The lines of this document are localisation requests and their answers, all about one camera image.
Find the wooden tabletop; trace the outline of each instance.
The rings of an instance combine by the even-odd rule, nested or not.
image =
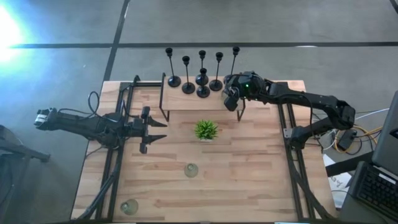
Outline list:
[[[291,89],[305,90],[303,81],[288,83]],[[104,82],[99,114],[114,111],[119,84]],[[159,87],[136,88],[130,114],[140,114],[143,106],[150,106],[152,117],[166,123],[159,109],[159,95]],[[297,125],[308,125],[310,110],[293,107]],[[200,119],[211,119],[218,125],[219,135],[213,142],[201,142],[195,137],[193,129]],[[167,137],[148,146],[147,154],[139,152],[140,139],[127,141],[114,222],[297,220],[276,105],[247,102],[240,122],[236,113],[228,111],[174,111],[167,128],[150,128],[149,132]],[[97,142],[90,142],[87,153],[98,147]],[[303,156],[311,190],[335,215],[319,147],[308,145]],[[102,149],[86,159],[72,218],[82,214],[98,193],[105,158],[106,151]],[[184,174],[188,163],[199,168],[194,178]],[[302,192],[300,196],[306,211]],[[120,205],[129,199],[136,199],[139,204],[137,213],[131,216],[120,210]]]
[[[195,83],[196,77],[189,77],[189,81],[195,85],[195,89],[198,89],[198,85]],[[216,77],[208,77],[209,82],[215,80]],[[170,87],[167,84],[169,77],[164,77],[164,91],[163,91],[163,103],[162,108],[166,111],[178,111],[178,110],[192,110],[192,111],[205,111],[205,110],[220,110],[227,111],[228,109],[224,106],[224,99],[226,95],[223,94],[222,89],[220,91],[211,91],[210,95],[206,98],[200,98],[196,91],[192,94],[182,93],[181,87],[187,81],[186,77],[181,77],[181,85],[178,87]],[[218,80],[223,81],[224,77],[218,77]],[[243,108],[242,100],[238,101],[237,110]]]

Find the concrete floor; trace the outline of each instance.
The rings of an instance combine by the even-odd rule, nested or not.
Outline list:
[[[112,43],[123,0],[0,0],[19,27],[18,43]],[[380,42],[398,41],[398,15],[388,0],[132,0],[121,43],[144,42]],[[200,49],[174,49],[175,73],[183,55],[199,71]],[[231,66],[230,48],[204,49],[205,67]],[[86,96],[100,91],[111,49],[18,49],[0,61],[0,124],[50,162],[33,161],[16,194],[8,223],[68,220],[87,141],[63,131],[36,130],[38,109],[88,110]],[[387,108],[398,90],[398,47],[242,48],[235,71],[254,70],[272,80],[304,80],[307,91],[335,95],[357,111]],[[171,73],[164,48],[119,49],[111,80],[158,80]],[[386,113],[358,121],[367,129]],[[342,160],[346,155],[329,155]]]

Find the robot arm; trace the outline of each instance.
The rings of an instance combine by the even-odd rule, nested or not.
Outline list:
[[[39,110],[35,126],[39,130],[64,130],[79,134],[88,140],[97,140],[100,144],[113,149],[117,148],[122,139],[140,137],[140,152],[147,153],[147,144],[166,137],[166,135],[148,135],[148,125],[153,127],[167,127],[149,116],[150,108],[143,107],[141,117],[133,117],[133,121],[124,124],[121,113],[109,113],[102,117],[82,117],[74,114],[62,113],[55,108]]]
[[[346,130],[354,125],[355,109],[347,102],[334,96],[323,96],[313,93],[291,90],[285,85],[261,78],[254,72],[244,72],[240,75],[228,75],[224,78],[224,101],[228,110],[234,111],[239,99],[261,101],[264,104],[291,103],[323,110],[328,117],[302,127],[285,130],[285,137],[290,139],[290,145],[303,149],[307,139],[313,134],[321,134],[331,129]]]

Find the green plant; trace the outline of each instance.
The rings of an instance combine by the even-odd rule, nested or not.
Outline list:
[[[198,139],[214,139],[217,137],[217,126],[212,121],[198,121],[195,134]]]

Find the small succulent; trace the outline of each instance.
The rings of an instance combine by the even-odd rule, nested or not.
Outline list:
[[[214,139],[217,137],[217,126],[212,121],[198,121],[195,127],[195,134],[198,139]]]

